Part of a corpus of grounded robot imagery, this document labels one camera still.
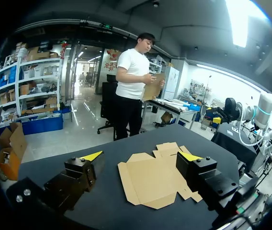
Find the screw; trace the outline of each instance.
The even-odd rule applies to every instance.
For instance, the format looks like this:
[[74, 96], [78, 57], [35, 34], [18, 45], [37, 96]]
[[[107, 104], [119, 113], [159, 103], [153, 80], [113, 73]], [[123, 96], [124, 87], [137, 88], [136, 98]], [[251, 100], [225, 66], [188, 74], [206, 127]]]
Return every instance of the screw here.
[[21, 195], [17, 195], [17, 196], [16, 196], [16, 201], [17, 201], [18, 203], [22, 202], [22, 201], [23, 201], [22, 196], [21, 196]]
[[25, 190], [23, 191], [23, 194], [24, 194], [25, 196], [29, 196], [29, 195], [31, 194], [31, 190], [25, 189]]

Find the ceiling light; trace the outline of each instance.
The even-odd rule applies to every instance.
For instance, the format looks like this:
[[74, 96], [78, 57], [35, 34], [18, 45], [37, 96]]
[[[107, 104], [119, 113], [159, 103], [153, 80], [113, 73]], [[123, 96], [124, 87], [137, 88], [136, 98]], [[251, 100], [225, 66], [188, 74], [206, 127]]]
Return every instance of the ceiling light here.
[[245, 48], [248, 37], [248, 14], [246, 0], [226, 0], [227, 11], [232, 26], [233, 44]]
[[157, 8], [157, 7], [159, 6], [159, 2], [158, 2], [158, 1], [153, 2], [153, 6], [154, 6], [155, 8]]
[[230, 76], [230, 77], [232, 77], [232, 78], [235, 78], [235, 79], [237, 79], [237, 80], [239, 80], [239, 81], [242, 81], [242, 82], [248, 84], [249, 86], [253, 87], [254, 89], [258, 90], [259, 92], [264, 92], [264, 90], [262, 90], [260, 87], [254, 85], [254, 84], [252, 84], [251, 82], [249, 82], [249, 81], [247, 81], [247, 80], [244, 80], [244, 79], [242, 79], [242, 78], [240, 78], [240, 77], [238, 77], [238, 76], [236, 76], [236, 75], [234, 75], [234, 74], [231, 74], [231, 73], [228, 73], [228, 72], [225, 72], [225, 71], [223, 71], [223, 70], [216, 69], [216, 68], [213, 68], [213, 67], [210, 67], [210, 66], [205, 66], [205, 65], [200, 65], [200, 64], [196, 64], [196, 65], [197, 65], [198, 67], [202, 67], [202, 68], [205, 68], [205, 69], [210, 69], [210, 70], [213, 70], [213, 71], [216, 71], [216, 72], [219, 72], [219, 73], [223, 73], [223, 74], [225, 74], [225, 75], [228, 75], [228, 76]]
[[100, 58], [100, 57], [101, 57], [101, 55], [100, 55], [100, 56], [97, 56], [97, 57], [94, 57], [93, 59], [90, 59], [90, 60], [87, 61], [87, 62], [91, 62], [92, 60], [95, 60], [95, 59]]

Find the white cabinet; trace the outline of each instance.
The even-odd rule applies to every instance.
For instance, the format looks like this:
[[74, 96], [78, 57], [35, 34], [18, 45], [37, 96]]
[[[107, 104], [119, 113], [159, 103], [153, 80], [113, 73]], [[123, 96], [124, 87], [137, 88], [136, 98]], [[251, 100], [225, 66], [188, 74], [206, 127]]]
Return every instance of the white cabinet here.
[[173, 99], [176, 86], [178, 84], [180, 72], [173, 68], [168, 66], [166, 68], [166, 74], [165, 74], [165, 86], [163, 89], [163, 93], [161, 98], [163, 99]]

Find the ceiling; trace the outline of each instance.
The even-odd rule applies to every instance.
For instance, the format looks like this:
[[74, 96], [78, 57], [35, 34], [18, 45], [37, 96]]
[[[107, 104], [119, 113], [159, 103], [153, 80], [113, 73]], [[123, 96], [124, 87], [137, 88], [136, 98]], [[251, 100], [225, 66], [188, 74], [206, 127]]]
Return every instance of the ceiling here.
[[[255, 1], [272, 15], [272, 0], [269, 5], [262, 3], [263, 0]], [[159, 0], [157, 8], [152, 2], [62, 0], [58, 4], [57, 0], [45, 0], [23, 23], [46, 19], [88, 19], [134, 34], [149, 32], [155, 35], [157, 46], [172, 58], [183, 57], [220, 66], [272, 91], [272, 23], [269, 20], [249, 17], [247, 46], [241, 48], [233, 45], [224, 0]]]

